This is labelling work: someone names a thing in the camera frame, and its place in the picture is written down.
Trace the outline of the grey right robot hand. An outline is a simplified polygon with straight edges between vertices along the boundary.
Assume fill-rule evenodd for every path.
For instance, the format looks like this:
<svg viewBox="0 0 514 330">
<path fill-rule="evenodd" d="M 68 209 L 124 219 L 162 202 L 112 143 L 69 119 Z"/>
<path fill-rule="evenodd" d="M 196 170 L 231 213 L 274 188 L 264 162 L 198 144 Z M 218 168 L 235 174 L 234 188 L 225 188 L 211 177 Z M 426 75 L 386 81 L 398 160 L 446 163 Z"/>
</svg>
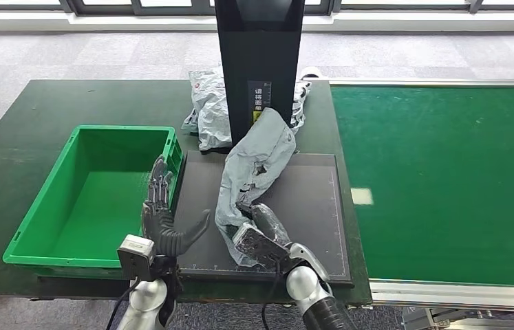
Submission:
<svg viewBox="0 0 514 330">
<path fill-rule="evenodd" d="M 246 217 L 253 221 L 255 227 L 266 237 L 283 246 L 291 243 L 287 230 L 267 205 L 264 203 L 248 205 L 237 202 L 236 206 Z"/>
</svg>

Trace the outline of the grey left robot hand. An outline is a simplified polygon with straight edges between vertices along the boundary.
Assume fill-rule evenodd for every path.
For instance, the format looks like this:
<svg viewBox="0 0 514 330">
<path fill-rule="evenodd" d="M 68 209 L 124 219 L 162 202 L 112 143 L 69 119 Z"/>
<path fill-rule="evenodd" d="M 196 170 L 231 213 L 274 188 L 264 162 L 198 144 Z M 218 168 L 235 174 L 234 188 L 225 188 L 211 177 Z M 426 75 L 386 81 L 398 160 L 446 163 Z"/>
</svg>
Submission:
<svg viewBox="0 0 514 330">
<path fill-rule="evenodd" d="M 169 205 L 173 173 L 162 155 L 154 162 L 148 181 L 147 198 L 142 205 L 143 237 L 154 242 L 157 255 L 176 258 L 183 255 L 206 232 L 211 211 L 202 212 L 200 220 L 184 232 L 174 229 L 174 216 Z"/>
</svg>

